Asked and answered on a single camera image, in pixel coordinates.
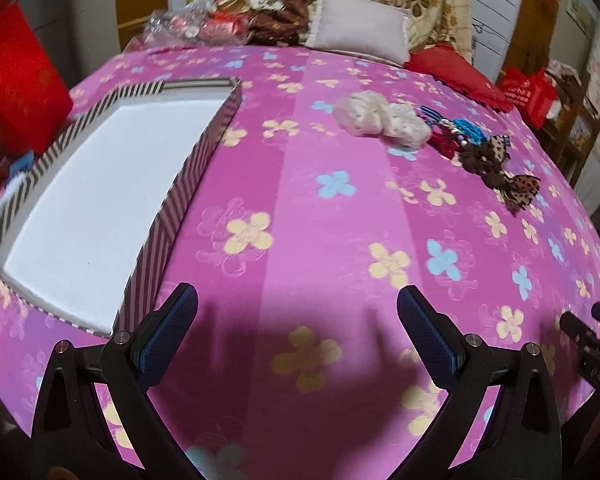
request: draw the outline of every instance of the red cushion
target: red cushion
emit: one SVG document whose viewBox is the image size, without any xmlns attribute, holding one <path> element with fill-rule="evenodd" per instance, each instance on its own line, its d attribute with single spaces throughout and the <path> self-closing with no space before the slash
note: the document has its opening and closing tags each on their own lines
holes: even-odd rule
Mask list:
<svg viewBox="0 0 600 480">
<path fill-rule="evenodd" d="M 448 45 L 440 44 L 411 54 L 404 67 L 412 72 L 432 75 L 453 90 L 494 110 L 513 110 L 513 105 L 500 89 Z"/>
</svg>

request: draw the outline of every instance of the floral quilt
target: floral quilt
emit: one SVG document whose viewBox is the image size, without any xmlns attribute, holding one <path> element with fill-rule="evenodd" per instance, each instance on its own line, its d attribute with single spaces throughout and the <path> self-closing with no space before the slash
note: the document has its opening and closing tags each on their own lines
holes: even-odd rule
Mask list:
<svg viewBox="0 0 600 480">
<path fill-rule="evenodd" d="M 74 114 L 117 85 L 219 76 L 241 78 L 244 99 L 190 204 L 156 301 L 189 282 L 200 309 L 150 391 L 207 479 L 387 478 L 445 399 L 396 314 L 408 283 L 489 345 L 537 342 L 561 417 L 573 413 L 589 387 L 557 323 L 571 310 L 600 333 L 589 315 L 600 301 L 600 241 L 517 111 L 494 113 L 407 70 L 249 46 L 115 57 L 72 90 Z M 334 103 L 365 89 L 507 134 L 507 170 L 541 177 L 540 193 L 514 217 L 457 158 L 351 136 Z M 49 352 L 63 338 L 102 341 L 0 282 L 0 396 L 26 431 Z M 98 393 L 123 456 L 136 460 L 106 389 Z M 475 449 L 494 395 L 458 460 Z"/>
</svg>

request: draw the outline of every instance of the white pillow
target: white pillow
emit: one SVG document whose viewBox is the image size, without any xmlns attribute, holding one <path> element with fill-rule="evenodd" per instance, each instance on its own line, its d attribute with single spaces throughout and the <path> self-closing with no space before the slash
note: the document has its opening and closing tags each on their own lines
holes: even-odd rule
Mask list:
<svg viewBox="0 0 600 480">
<path fill-rule="evenodd" d="M 305 46 L 403 66 L 408 13 L 371 0 L 317 0 Z"/>
</svg>

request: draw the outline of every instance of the pillow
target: pillow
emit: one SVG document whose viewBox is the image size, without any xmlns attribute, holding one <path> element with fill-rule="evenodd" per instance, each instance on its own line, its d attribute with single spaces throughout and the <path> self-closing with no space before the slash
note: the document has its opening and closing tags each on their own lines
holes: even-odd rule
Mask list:
<svg viewBox="0 0 600 480">
<path fill-rule="evenodd" d="M 317 0 L 305 46 L 402 66 L 408 27 L 403 12 L 371 0 Z"/>
<path fill-rule="evenodd" d="M 513 110 L 513 105 L 500 89 L 448 45 L 439 44 L 416 52 L 404 67 L 412 72 L 432 75 L 453 90 L 493 110 Z"/>
</svg>

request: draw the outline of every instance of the red gift bag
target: red gift bag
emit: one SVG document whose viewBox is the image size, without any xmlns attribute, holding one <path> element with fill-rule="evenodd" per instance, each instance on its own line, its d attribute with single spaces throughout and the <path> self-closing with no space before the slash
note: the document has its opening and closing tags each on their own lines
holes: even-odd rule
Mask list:
<svg viewBox="0 0 600 480">
<path fill-rule="evenodd" d="M 509 68 L 500 89 L 520 110 L 525 123 L 536 130 L 542 126 L 551 104 L 558 97 L 554 86 L 544 76 L 544 70 L 526 76 L 517 68 Z"/>
<path fill-rule="evenodd" d="M 0 152 L 43 153 L 72 106 L 18 0 L 0 0 Z"/>
</svg>

